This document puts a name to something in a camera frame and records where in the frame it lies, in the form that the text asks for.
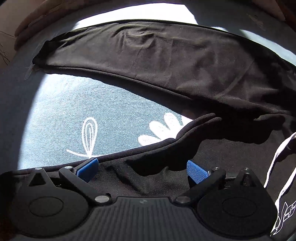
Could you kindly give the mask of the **black track pants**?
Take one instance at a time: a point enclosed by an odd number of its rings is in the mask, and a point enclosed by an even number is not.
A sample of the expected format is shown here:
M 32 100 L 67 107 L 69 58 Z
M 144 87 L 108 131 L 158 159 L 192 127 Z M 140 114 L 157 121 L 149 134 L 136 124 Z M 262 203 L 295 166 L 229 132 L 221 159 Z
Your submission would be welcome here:
M 32 59 L 115 78 L 201 115 L 175 137 L 1 172 L 1 240 L 295 240 L 295 66 L 221 30 L 121 20 L 71 30 Z M 97 158 L 86 183 L 73 173 Z M 190 185 L 191 160 L 210 176 Z

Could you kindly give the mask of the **blue floral bed sheet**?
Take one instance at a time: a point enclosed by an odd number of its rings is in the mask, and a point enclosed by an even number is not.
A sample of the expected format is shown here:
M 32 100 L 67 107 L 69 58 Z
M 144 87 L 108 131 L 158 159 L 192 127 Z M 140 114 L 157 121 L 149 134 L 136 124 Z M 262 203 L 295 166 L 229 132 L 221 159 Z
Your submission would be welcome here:
M 46 74 L 32 64 L 44 42 L 117 20 L 165 20 L 233 33 L 295 63 L 295 31 L 246 1 L 114 1 L 37 33 L 1 70 L 1 172 L 54 166 L 172 138 L 201 115 L 185 100 L 91 75 Z

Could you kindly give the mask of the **pink floral quilt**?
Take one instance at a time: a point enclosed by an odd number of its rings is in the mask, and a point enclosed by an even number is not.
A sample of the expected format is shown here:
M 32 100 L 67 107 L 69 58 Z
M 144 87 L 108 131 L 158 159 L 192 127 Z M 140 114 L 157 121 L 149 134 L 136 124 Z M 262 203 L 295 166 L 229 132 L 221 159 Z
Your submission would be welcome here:
M 64 16 L 95 3 L 92 0 L 43 1 L 17 27 L 14 49 L 18 50 L 36 33 Z

